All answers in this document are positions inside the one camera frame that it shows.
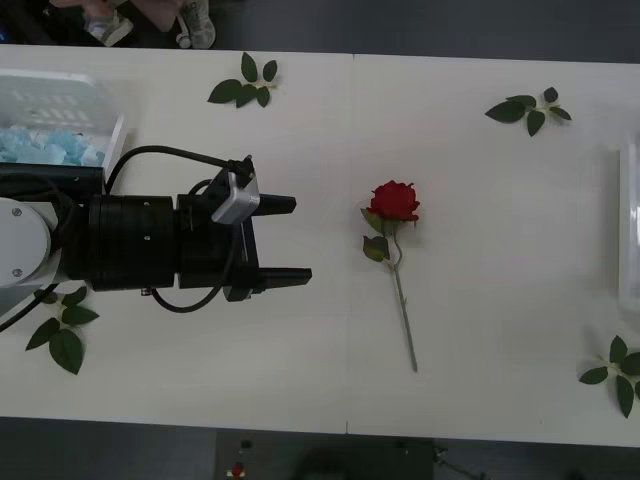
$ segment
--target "person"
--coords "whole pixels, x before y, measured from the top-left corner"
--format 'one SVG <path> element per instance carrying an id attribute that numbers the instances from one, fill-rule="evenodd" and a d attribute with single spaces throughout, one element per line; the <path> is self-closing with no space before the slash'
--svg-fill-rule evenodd
<path id="1" fill-rule="evenodd" d="M 171 29 L 181 12 L 193 48 L 211 48 L 216 30 L 209 16 L 209 0 L 131 0 L 162 32 Z M 107 47 L 115 45 L 132 30 L 133 23 L 115 9 L 113 0 L 51 0 L 57 7 L 80 5 L 85 30 Z"/>

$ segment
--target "leaf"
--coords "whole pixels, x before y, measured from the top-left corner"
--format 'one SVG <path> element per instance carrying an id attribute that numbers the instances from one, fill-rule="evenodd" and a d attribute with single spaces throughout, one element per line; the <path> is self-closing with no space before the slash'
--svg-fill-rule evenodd
<path id="1" fill-rule="evenodd" d="M 31 340 L 27 344 L 27 348 L 25 350 L 33 350 L 34 348 L 38 348 L 45 343 L 47 343 L 51 337 L 53 337 L 60 330 L 60 322 L 55 318 L 50 318 L 42 325 L 38 327 L 35 331 Z"/>
<path id="2" fill-rule="evenodd" d="M 616 336 L 611 342 L 609 350 L 609 361 L 611 363 L 622 363 L 624 357 L 627 356 L 627 344 L 620 337 Z"/>
<path id="3" fill-rule="evenodd" d="M 567 112 L 565 109 L 560 108 L 560 107 L 551 107 L 549 109 L 551 111 L 551 113 L 557 115 L 558 117 L 562 118 L 563 120 L 573 120 L 571 118 L 571 115 L 569 115 L 569 112 Z"/>
<path id="4" fill-rule="evenodd" d="M 608 375 L 609 370 L 607 367 L 594 368 L 585 372 L 585 374 L 580 377 L 580 381 L 586 385 L 597 385 L 598 383 L 604 382 Z"/>
<path id="5" fill-rule="evenodd" d="M 256 62 L 247 52 L 242 54 L 242 76 L 247 82 L 258 81 L 258 67 L 256 67 Z"/>
<path id="6" fill-rule="evenodd" d="M 80 287 L 73 293 L 69 295 L 65 295 L 62 299 L 62 304 L 65 307 L 71 307 L 73 305 L 77 305 L 82 302 L 85 298 L 87 298 L 87 287 Z"/>
<path id="7" fill-rule="evenodd" d="M 625 358 L 620 368 L 627 375 L 640 375 L 640 352 Z"/>
<path id="8" fill-rule="evenodd" d="M 536 108 L 537 105 L 536 99 L 531 95 L 516 95 L 515 97 L 507 97 L 507 100 L 509 100 L 510 102 L 521 103 L 525 107 Z"/>
<path id="9" fill-rule="evenodd" d="M 51 358 L 66 371 L 77 375 L 82 366 L 82 342 L 71 330 L 60 330 L 49 340 Z"/>
<path id="10" fill-rule="evenodd" d="M 238 94 L 238 98 L 236 98 L 236 108 L 240 108 L 256 98 L 257 91 L 256 87 L 251 84 L 243 85 Z"/>
<path id="11" fill-rule="evenodd" d="M 527 130 L 529 131 L 530 137 L 533 137 L 538 133 L 538 130 L 540 130 L 542 125 L 544 125 L 546 118 L 547 116 L 544 113 L 536 110 L 529 113 L 529 116 L 527 117 Z"/>
<path id="12" fill-rule="evenodd" d="M 273 79 L 276 78 L 276 73 L 278 73 L 278 63 L 275 60 L 267 62 L 262 69 L 262 77 L 267 82 L 272 82 Z"/>
<path id="13" fill-rule="evenodd" d="M 267 87 L 260 87 L 256 92 L 256 98 L 258 99 L 258 103 L 262 108 L 269 105 L 269 100 L 271 100 L 269 89 Z"/>
<path id="14" fill-rule="evenodd" d="M 501 123 L 515 123 L 524 117 L 525 106 L 519 102 L 506 101 L 496 105 L 485 115 Z"/>
<path id="15" fill-rule="evenodd" d="M 547 88 L 544 91 L 544 99 L 547 101 L 547 103 L 553 103 L 556 100 L 558 100 L 558 92 L 555 88 L 551 87 L 551 88 Z"/>
<path id="16" fill-rule="evenodd" d="M 385 234 L 384 221 L 382 220 L 382 218 L 380 218 L 379 215 L 376 215 L 375 213 L 371 213 L 366 208 L 361 208 L 360 211 L 362 212 L 362 216 L 364 217 L 364 219 L 367 221 L 367 223 L 371 228 L 373 228 L 376 232 L 381 233 L 382 235 Z"/>
<path id="17" fill-rule="evenodd" d="M 389 243 L 384 237 L 369 238 L 363 236 L 364 243 L 362 245 L 362 251 L 364 254 L 373 260 L 374 262 L 381 262 L 385 258 L 388 260 L 389 255 Z"/>
<path id="18" fill-rule="evenodd" d="M 98 315 L 96 312 L 92 312 L 91 310 L 88 310 L 86 308 L 83 307 L 78 307 L 78 306 L 72 306 L 72 307 L 68 307 L 65 309 L 64 312 L 62 312 L 62 323 L 66 324 L 66 325 L 84 325 L 85 323 L 89 323 L 93 320 L 95 320 L 96 318 L 98 318 L 100 315 Z"/>
<path id="19" fill-rule="evenodd" d="M 38 289 L 35 292 L 33 292 L 33 296 L 38 297 L 42 295 L 42 292 L 44 292 L 44 290 Z M 42 299 L 42 303 L 44 303 L 45 305 L 53 305 L 57 301 L 58 301 L 58 295 L 54 292 L 51 292 L 49 295 L 47 295 Z"/>
<path id="20" fill-rule="evenodd" d="M 210 103 L 229 103 L 236 99 L 242 88 L 239 80 L 230 79 L 220 82 L 211 92 Z"/>
<path id="21" fill-rule="evenodd" d="M 633 407 L 633 387 L 624 377 L 618 375 L 616 377 L 616 390 L 618 392 L 618 404 L 625 418 L 629 418 L 631 408 Z"/>

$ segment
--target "white table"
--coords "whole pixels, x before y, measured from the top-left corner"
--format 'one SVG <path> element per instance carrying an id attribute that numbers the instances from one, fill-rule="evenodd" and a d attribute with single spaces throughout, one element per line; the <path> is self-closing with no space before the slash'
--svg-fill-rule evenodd
<path id="1" fill-rule="evenodd" d="M 314 271 L 308 287 L 178 318 L 138 292 L 93 295 L 77 378 L 23 351 L 34 313 L 0 336 L 0 415 L 640 445 L 640 413 L 577 381 L 616 334 L 640 346 L 616 300 L 615 150 L 640 125 L 640 66 L 259 53 L 280 65 L 272 105 L 206 103 L 239 57 L 0 48 L 3 67 L 87 73 L 126 97 L 128 147 L 252 153 L 261 190 L 299 204 L 256 221 L 262 264 Z M 549 86 L 573 125 L 529 138 L 483 115 Z M 119 192 L 175 195 L 211 175 L 178 162 L 138 160 Z M 401 240 L 418 374 L 392 280 L 360 252 L 357 207 L 392 178 L 422 202 Z"/>

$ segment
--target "black cord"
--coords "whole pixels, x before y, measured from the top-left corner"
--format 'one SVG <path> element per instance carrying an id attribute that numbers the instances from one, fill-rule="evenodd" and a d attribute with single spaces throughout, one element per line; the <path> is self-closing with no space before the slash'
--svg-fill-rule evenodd
<path id="1" fill-rule="evenodd" d="M 166 153 L 167 155 L 175 155 L 178 157 L 187 158 L 189 160 L 194 160 L 200 163 L 206 163 L 207 165 L 213 165 L 215 167 L 220 167 L 220 168 L 230 168 L 230 165 L 232 164 L 238 165 L 235 162 L 227 162 L 226 160 L 221 160 L 219 158 L 209 157 L 207 155 L 201 155 L 199 153 L 188 152 L 186 150 L 180 150 L 178 148 L 165 147 L 163 145 L 149 145 L 146 147 L 137 147 L 125 153 L 122 157 L 120 157 L 120 160 L 118 160 L 118 163 L 116 163 L 115 167 L 113 168 L 113 171 L 111 172 L 111 176 L 109 177 L 109 180 L 104 186 L 104 189 L 107 195 L 111 193 L 111 189 L 113 188 L 113 185 L 115 184 L 116 179 L 118 178 L 118 175 L 122 170 L 122 167 L 124 167 L 124 165 L 129 160 L 131 160 L 131 158 L 133 158 L 135 155 L 138 155 L 140 153 Z M 195 195 L 200 189 L 202 189 L 203 187 L 206 187 L 210 183 L 211 183 L 211 180 L 203 180 L 197 183 L 189 191 L 189 195 Z M 196 310 L 201 309 L 202 307 L 207 305 L 209 302 L 211 302 L 211 300 L 215 298 L 218 292 L 220 292 L 220 290 L 224 285 L 225 280 L 227 279 L 227 277 L 229 276 L 229 273 L 231 272 L 231 267 L 233 266 L 233 260 L 235 259 L 235 256 L 237 254 L 238 245 L 240 244 L 240 235 L 238 231 L 239 231 L 239 228 L 237 228 L 236 231 L 234 232 L 233 240 L 231 244 L 231 252 L 229 254 L 229 257 L 227 258 L 224 269 L 222 271 L 222 279 L 220 280 L 220 283 L 218 285 L 216 285 L 211 289 L 211 291 L 207 294 L 206 297 L 204 297 L 198 303 L 195 303 L 191 306 L 177 307 L 175 305 L 171 305 L 164 298 L 162 298 L 158 293 L 158 291 L 154 288 L 154 289 L 151 289 L 151 295 L 153 296 L 153 299 L 156 302 L 158 302 L 160 306 L 162 306 L 163 308 L 173 313 L 195 312 Z"/>
<path id="2" fill-rule="evenodd" d="M 109 177 L 109 180 L 104 186 L 104 190 L 105 192 L 107 192 L 107 195 L 111 193 L 113 184 L 116 182 L 116 179 L 118 178 L 118 174 L 120 173 L 120 170 L 122 170 L 122 167 L 124 167 L 125 163 L 127 163 L 129 160 L 131 160 L 132 157 L 140 153 L 166 153 L 167 155 L 175 155 L 176 157 L 188 158 L 189 160 L 194 160 L 200 163 L 206 163 L 207 165 L 213 165 L 214 167 L 220 167 L 220 168 L 229 167 L 229 162 L 227 162 L 226 160 L 221 160 L 215 157 L 209 157 L 207 155 L 201 155 L 199 153 L 188 152 L 186 150 L 180 150 L 178 148 L 165 147 L 163 145 L 149 145 L 146 147 L 137 147 L 132 150 L 129 150 L 122 157 L 120 157 L 120 160 L 118 160 L 118 163 L 116 163 L 115 167 L 113 167 L 111 176 Z"/>
<path id="3" fill-rule="evenodd" d="M 155 288 L 151 290 L 151 295 L 153 296 L 153 299 L 156 302 L 158 302 L 161 307 L 173 313 L 192 313 L 192 312 L 195 312 L 196 310 L 200 310 L 202 307 L 204 307 L 209 302 L 211 302 L 211 300 L 213 300 L 216 297 L 216 295 L 218 295 L 218 292 L 220 292 L 220 290 L 224 285 L 224 282 L 227 280 L 227 277 L 231 272 L 231 268 L 233 267 L 233 261 L 236 258 L 236 255 L 238 253 L 238 247 L 240 245 L 240 237 L 241 237 L 240 227 L 236 227 L 233 232 L 233 240 L 231 241 L 231 251 L 229 252 L 227 261 L 224 264 L 224 269 L 222 270 L 222 279 L 220 280 L 220 283 L 215 287 L 213 287 L 211 291 L 207 294 L 207 296 L 204 297 L 202 300 L 200 300 L 198 303 L 194 303 L 193 305 L 190 305 L 188 307 L 176 307 L 175 305 L 171 305 L 164 298 L 162 298 Z"/>
<path id="4" fill-rule="evenodd" d="M 31 310 L 33 310 L 38 305 L 40 305 L 42 303 L 42 301 L 51 292 L 53 292 L 56 289 L 57 286 L 58 286 L 58 284 L 54 283 L 53 285 L 49 285 L 42 292 L 37 293 L 35 298 L 31 301 L 31 303 L 29 305 L 24 307 L 22 310 L 20 310 L 18 313 L 16 313 L 13 317 L 11 317 L 9 320 L 7 320 L 2 325 L 0 325 L 0 333 L 4 332 L 7 328 L 11 327 L 17 321 L 22 320 L 22 318 L 25 317 Z"/>
<path id="5" fill-rule="evenodd" d="M 189 190 L 189 195 L 195 195 L 197 194 L 200 189 L 204 188 L 204 187 L 208 187 L 211 182 L 213 182 L 212 179 L 208 179 L 208 180 L 202 180 L 201 182 L 196 183 L 193 188 L 191 188 L 191 190 Z"/>

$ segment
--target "red rose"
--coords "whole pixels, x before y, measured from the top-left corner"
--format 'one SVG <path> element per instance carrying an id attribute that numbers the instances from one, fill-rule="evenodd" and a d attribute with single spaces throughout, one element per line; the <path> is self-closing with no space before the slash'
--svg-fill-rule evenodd
<path id="1" fill-rule="evenodd" d="M 416 202 L 416 191 L 412 185 L 413 183 L 406 185 L 391 180 L 376 188 L 371 206 L 367 210 L 386 220 L 417 221 L 420 217 L 413 212 L 420 202 Z"/>

